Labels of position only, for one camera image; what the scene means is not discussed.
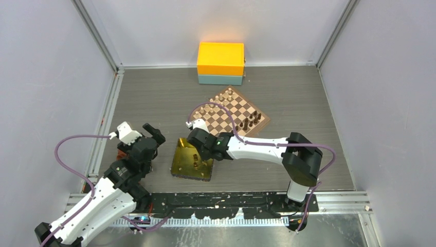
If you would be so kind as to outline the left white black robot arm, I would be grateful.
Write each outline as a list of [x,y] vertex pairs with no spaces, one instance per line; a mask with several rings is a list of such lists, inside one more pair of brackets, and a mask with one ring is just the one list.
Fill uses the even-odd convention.
[[58,154],[60,146],[77,135],[61,140],[55,147],[58,163],[71,173],[83,178],[90,186],[87,193],[73,208],[51,223],[42,222],[34,230],[40,246],[87,246],[93,238],[117,219],[129,213],[146,211],[151,194],[140,181],[152,170],[152,160],[166,138],[161,131],[145,123],[149,136],[121,123],[116,131],[102,136],[117,138],[118,150],[125,157],[114,161],[96,184],[89,178],[64,164]]

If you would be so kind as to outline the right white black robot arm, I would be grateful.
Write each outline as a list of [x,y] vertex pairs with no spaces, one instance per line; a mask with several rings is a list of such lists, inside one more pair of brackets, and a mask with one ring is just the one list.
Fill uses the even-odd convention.
[[259,160],[282,165],[290,177],[285,204],[291,211],[299,211],[305,205],[306,193],[318,182],[323,153],[300,133],[263,139],[227,132],[214,136],[194,128],[187,142],[204,160]]

